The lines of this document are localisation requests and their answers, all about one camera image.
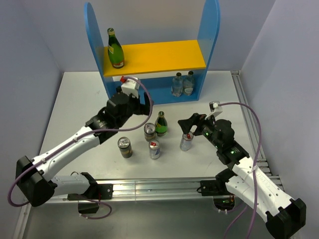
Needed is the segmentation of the green Perrier bottle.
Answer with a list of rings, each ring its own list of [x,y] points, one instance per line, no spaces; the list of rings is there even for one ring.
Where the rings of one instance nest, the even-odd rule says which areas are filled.
[[[108,28],[108,56],[109,60],[114,68],[122,68],[125,64],[125,57],[122,46],[115,36],[113,28]]]
[[[155,122],[155,126],[156,126],[156,133],[158,136],[163,136],[167,133],[167,121],[164,117],[164,112],[160,111],[158,113],[158,118],[156,119]]]

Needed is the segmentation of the silver blue energy can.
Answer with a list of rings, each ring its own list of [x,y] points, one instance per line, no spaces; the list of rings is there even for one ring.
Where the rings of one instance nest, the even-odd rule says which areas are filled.
[[[158,159],[160,157],[160,143],[157,140],[149,142],[149,154],[151,159]]]

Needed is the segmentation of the dark olive drink can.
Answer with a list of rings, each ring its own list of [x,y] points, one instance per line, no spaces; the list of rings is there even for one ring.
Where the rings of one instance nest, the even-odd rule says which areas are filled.
[[[146,123],[144,125],[144,137],[147,142],[156,138],[156,126],[153,123]]]

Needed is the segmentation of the aluminium mounting rail frame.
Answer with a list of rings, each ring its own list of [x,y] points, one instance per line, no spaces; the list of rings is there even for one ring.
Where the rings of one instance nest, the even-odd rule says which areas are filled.
[[[95,179],[98,184],[113,184],[113,196],[121,195],[124,192],[128,192],[128,196],[131,199],[137,200],[143,197],[149,197],[151,199],[168,199],[169,196],[181,197],[181,191],[188,189],[191,185],[190,181],[186,178],[181,179],[144,179],[144,180],[124,180],[123,183],[118,183],[114,180]]]

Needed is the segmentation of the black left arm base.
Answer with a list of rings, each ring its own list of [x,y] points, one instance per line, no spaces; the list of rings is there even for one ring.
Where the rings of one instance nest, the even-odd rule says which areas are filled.
[[[68,201],[78,201],[78,212],[86,216],[96,214],[101,206],[98,202],[110,200],[113,196],[113,184],[96,184],[84,194],[68,194]]]

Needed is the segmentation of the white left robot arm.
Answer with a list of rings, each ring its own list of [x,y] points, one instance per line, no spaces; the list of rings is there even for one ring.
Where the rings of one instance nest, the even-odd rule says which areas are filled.
[[[28,203],[38,207],[50,198],[64,194],[96,198],[100,189],[89,173],[60,178],[56,174],[78,156],[122,131],[122,126],[132,115],[150,116],[153,102],[148,93],[144,93],[144,100],[144,104],[141,104],[140,99],[132,94],[115,93],[105,107],[65,142],[33,159],[26,156],[20,158],[16,164],[15,185]]]

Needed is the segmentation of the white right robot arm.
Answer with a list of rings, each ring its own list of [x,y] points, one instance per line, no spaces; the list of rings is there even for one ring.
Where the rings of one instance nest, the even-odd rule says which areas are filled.
[[[234,139],[232,123],[216,119],[222,112],[220,102],[210,102],[209,115],[194,113],[178,120],[183,133],[196,127],[195,136],[204,136],[217,150],[219,160],[227,169],[214,180],[200,182],[202,196],[234,195],[253,209],[251,222],[259,215],[275,239],[289,239],[306,224],[306,204],[294,199],[276,185],[261,169],[256,160]]]

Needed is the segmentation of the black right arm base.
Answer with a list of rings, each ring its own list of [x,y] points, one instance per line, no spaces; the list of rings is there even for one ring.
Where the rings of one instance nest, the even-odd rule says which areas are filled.
[[[235,198],[226,189],[225,183],[220,180],[202,180],[196,189],[203,197],[213,197],[213,204],[220,210],[232,210],[235,207]]]

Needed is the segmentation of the clear glass bottle right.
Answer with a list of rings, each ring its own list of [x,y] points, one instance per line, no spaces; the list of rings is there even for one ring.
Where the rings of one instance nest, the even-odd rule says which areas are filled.
[[[183,89],[182,92],[184,95],[190,96],[193,92],[195,86],[194,72],[189,71],[188,75],[183,79]]]

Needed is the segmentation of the clear glass bottle left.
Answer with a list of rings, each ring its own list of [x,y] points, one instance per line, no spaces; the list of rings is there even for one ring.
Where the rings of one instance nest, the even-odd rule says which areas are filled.
[[[172,85],[171,85],[171,93],[175,97],[180,97],[182,94],[183,89],[183,78],[180,72],[177,72],[177,74],[172,79]]]

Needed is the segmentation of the blue and yellow shelf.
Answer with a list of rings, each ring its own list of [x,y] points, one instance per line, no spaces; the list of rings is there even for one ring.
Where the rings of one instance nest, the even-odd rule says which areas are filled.
[[[108,48],[104,46],[94,9],[84,4],[84,21],[88,41],[108,97],[116,93],[121,82],[116,77],[135,76],[146,86],[155,104],[199,100],[208,66],[220,28],[220,5],[217,0],[204,4],[196,40],[123,45],[125,65],[112,67]],[[171,94],[173,75],[194,72],[195,86],[191,95]]]

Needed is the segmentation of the clear glass bottle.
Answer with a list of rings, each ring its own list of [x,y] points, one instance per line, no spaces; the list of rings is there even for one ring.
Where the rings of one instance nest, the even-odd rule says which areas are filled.
[[[188,75],[183,79],[183,89],[182,92],[184,95],[190,96],[193,92],[195,86],[194,72],[189,71]]]
[[[175,97],[180,97],[182,94],[183,89],[183,78],[180,72],[177,72],[177,74],[172,79],[172,85],[171,85],[171,93]]]

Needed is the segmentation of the silver white energy can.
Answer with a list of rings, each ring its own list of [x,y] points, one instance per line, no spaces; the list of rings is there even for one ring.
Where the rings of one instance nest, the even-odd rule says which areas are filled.
[[[193,141],[193,133],[190,131],[187,134],[183,134],[180,142],[180,149],[182,151],[188,151],[191,148]]]

